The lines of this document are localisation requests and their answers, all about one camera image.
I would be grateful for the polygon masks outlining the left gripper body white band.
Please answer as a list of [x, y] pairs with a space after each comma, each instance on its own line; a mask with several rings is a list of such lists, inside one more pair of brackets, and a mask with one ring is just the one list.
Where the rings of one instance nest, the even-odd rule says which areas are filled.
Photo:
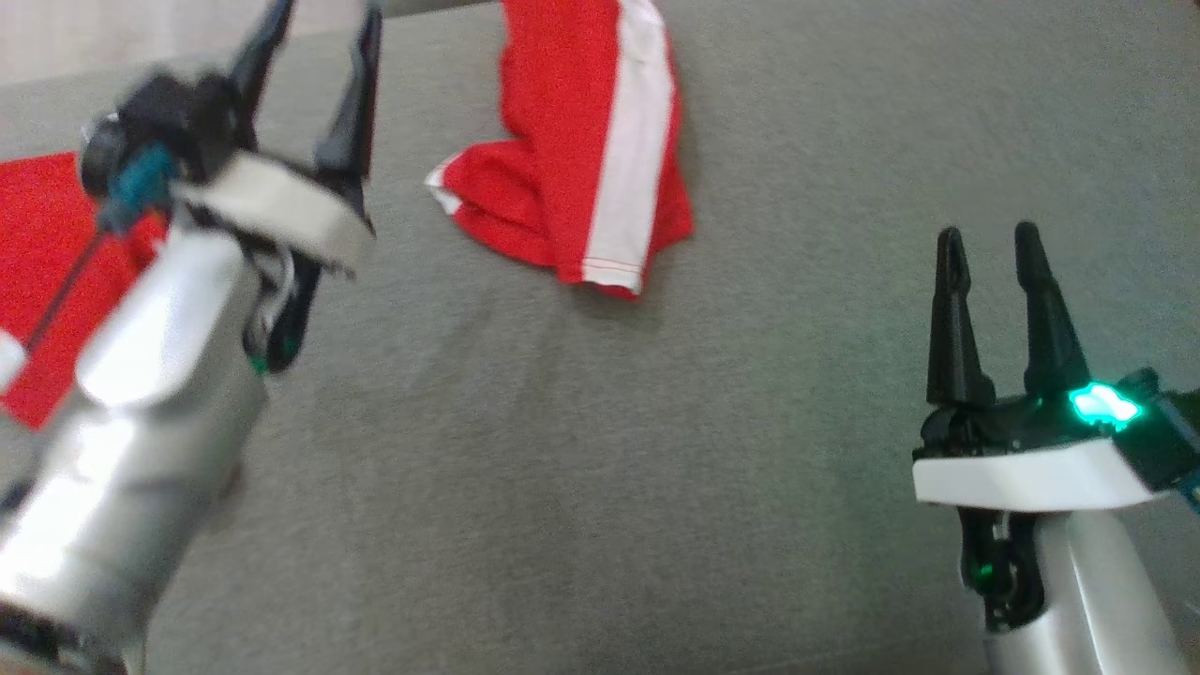
[[205, 181], [174, 180], [174, 197], [205, 208], [239, 232], [296, 249], [354, 277], [374, 235], [352, 202], [280, 159], [236, 150]]

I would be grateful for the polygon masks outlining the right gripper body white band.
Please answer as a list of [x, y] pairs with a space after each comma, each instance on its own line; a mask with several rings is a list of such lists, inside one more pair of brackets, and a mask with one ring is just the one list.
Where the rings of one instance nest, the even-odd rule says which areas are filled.
[[1111, 510], [1148, 503], [1151, 486], [1116, 443], [1146, 419], [1118, 392], [1004, 398], [935, 410], [913, 452], [922, 503], [1010, 513]]

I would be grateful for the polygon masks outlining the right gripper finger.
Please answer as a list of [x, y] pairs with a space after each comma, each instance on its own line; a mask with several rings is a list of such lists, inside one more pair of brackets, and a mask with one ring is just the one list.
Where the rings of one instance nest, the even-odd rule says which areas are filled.
[[935, 289], [926, 352], [926, 402], [936, 406], [986, 407], [995, 386], [979, 364], [968, 313], [971, 271], [959, 228], [938, 232]]
[[1016, 223], [1014, 256], [1016, 283], [1026, 297], [1026, 393], [1062, 395], [1084, 388], [1091, 381], [1088, 363], [1036, 223]]

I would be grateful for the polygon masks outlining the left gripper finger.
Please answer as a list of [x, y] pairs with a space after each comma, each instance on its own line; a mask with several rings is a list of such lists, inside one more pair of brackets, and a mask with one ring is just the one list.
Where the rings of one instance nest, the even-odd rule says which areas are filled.
[[256, 115], [274, 56], [292, 25], [294, 6], [295, 0], [270, 0], [232, 61], [228, 80], [234, 101], [235, 136], [241, 148], [254, 150], [258, 147]]
[[364, 20], [349, 48], [352, 68], [334, 124], [314, 147], [316, 180], [334, 189], [368, 226], [372, 221], [364, 184], [371, 175], [374, 147], [382, 32], [382, 8], [365, 5]]

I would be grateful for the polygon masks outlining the red shorts with white stripe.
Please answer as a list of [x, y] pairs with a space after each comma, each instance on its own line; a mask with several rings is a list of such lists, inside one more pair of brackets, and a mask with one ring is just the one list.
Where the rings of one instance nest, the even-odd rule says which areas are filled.
[[484, 247], [636, 299], [656, 253], [694, 229], [682, 96], [654, 0], [502, 0], [499, 118], [426, 177]]

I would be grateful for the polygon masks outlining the red Bulls basketball jersey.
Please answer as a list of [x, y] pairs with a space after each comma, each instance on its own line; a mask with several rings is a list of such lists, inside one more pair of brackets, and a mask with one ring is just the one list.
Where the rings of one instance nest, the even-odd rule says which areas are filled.
[[[34, 334], [91, 240], [94, 216], [73, 153], [0, 163], [0, 330], [19, 341]], [[80, 350], [154, 263], [166, 234], [162, 219], [150, 215], [128, 235], [101, 243], [0, 410], [23, 428], [43, 426], [72, 386]]]

